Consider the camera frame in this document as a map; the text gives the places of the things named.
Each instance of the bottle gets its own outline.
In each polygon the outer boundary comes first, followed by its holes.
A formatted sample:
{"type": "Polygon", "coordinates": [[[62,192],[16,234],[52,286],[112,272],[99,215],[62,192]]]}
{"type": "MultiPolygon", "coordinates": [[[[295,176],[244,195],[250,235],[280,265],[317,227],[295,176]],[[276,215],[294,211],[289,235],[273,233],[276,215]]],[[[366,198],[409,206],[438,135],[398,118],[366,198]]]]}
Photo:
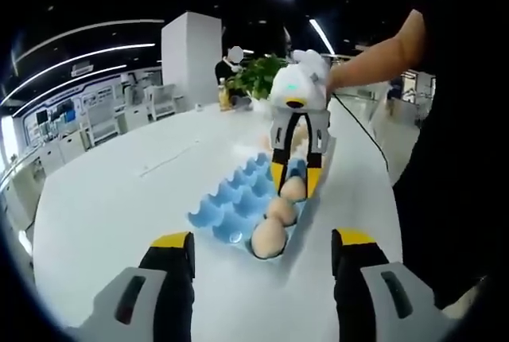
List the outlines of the bottle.
{"type": "Polygon", "coordinates": [[[230,110],[231,109],[230,99],[228,97],[226,86],[224,86],[224,78],[220,78],[219,96],[220,96],[220,110],[221,111],[230,110]]]}

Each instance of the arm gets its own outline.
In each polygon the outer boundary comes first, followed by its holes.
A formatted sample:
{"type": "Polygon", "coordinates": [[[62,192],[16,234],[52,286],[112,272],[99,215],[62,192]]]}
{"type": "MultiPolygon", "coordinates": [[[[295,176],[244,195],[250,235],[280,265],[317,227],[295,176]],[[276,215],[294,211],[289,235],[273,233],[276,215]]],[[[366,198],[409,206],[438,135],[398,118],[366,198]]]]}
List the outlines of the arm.
{"type": "Polygon", "coordinates": [[[424,49],[424,20],[419,12],[412,10],[394,37],[332,68],[328,76],[327,92],[331,94],[338,87],[391,80],[417,65],[424,49]]]}

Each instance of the desk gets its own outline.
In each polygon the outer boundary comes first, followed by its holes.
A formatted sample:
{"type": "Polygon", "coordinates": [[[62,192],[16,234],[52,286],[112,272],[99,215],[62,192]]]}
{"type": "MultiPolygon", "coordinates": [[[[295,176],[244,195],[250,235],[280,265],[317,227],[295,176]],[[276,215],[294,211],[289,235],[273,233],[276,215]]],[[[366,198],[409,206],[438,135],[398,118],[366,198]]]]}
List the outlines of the desk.
{"type": "MultiPolygon", "coordinates": [[[[338,102],[329,110],[335,153],[304,246],[286,275],[195,232],[193,341],[337,340],[335,227],[364,229],[390,260],[401,261],[383,158],[338,102]]],[[[268,126],[254,112],[220,113],[212,105],[115,138],[48,177],[33,256],[38,291],[54,317],[81,325],[93,297],[124,267],[137,266],[152,241],[194,231],[186,212],[258,152],[253,145],[268,126]]]]}

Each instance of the potted plant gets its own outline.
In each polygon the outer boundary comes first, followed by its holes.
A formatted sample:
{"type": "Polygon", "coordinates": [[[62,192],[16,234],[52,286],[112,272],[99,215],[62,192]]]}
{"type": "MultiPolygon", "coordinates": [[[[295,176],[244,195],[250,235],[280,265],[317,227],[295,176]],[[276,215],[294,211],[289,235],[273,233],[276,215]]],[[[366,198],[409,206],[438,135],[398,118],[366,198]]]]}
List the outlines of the potted plant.
{"type": "Polygon", "coordinates": [[[240,89],[254,99],[267,99],[276,73],[286,64],[275,55],[251,60],[242,71],[226,81],[226,88],[240,89]]]}

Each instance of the white pillar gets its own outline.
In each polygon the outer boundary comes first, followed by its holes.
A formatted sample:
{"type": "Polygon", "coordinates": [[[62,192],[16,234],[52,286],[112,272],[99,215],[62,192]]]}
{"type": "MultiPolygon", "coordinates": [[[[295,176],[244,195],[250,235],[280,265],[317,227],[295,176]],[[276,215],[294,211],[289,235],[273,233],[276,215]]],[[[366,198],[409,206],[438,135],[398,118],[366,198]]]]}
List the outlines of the white pillar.
{"type": "Polygon", "coordinates": [[[214,69],[221,49],[219,18],[186,12],[162,29],[162,82],[177,85],[188,109],[218,102],[214,69]]]}

